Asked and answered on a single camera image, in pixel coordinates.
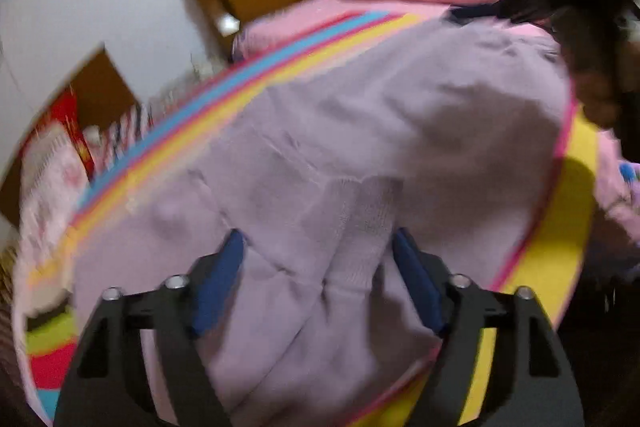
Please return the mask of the person's right hand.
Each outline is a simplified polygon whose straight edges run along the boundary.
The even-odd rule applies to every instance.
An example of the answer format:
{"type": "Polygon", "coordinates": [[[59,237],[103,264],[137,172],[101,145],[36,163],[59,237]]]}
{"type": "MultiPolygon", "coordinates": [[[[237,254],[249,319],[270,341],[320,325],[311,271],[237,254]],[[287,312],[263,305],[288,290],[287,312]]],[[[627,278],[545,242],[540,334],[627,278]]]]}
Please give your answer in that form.
{"type": "Polygon", "coordinates": [[[622,139],[632,127],[620,124],[620,95],[639,93],[639,35],[627,37],[617,45],[617,65],[611,75],[614,67],[605,65],[602,49],[574,10],[565,9],[552,17],[552,27],[585,117],[622,139]]]}

